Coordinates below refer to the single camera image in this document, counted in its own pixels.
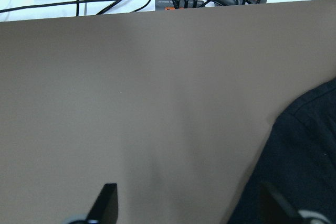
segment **clothing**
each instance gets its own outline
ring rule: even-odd
[[[229,224],[261,224],[260,182],[298,210],[336,223],[336,79],[307,92],[277,118]]]

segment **black fabric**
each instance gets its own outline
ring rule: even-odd
[[[261,224],[260,182],[297,208],[336,223],[336,79],[307,92],[277,118],[229,224]]]

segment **dark blue cloth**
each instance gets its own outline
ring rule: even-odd
[[[336,79],[279,115],[229,224],[262,224],[261,181],[274,184],[297,209],[336,223]]]

